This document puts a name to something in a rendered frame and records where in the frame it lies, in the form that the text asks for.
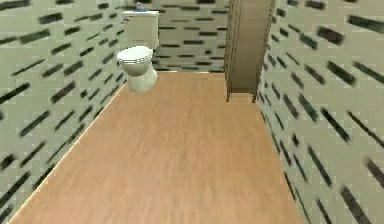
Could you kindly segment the white toilet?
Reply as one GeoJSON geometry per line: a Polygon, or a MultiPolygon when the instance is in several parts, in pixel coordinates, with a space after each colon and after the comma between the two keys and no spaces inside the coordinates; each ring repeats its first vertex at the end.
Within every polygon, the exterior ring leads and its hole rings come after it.
{"type": "Polygon", "coordinates": [[[159,12],[130,10],[121,15],[127,47],[117,53],[116,59],[127,74],[129,90],[146,92],[158,77],[152,58],[159,47],[159,12]]]}

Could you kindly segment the brown wooden door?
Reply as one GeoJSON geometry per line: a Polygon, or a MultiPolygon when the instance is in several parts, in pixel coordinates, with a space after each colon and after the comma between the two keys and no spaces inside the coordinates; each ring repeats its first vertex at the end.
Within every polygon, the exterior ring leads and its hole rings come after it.
{"type": "Polygon", "coordinates": [[[249,94],[256,101],[276,0],[230,0],[224,57],[226,101],[249,94]]]}

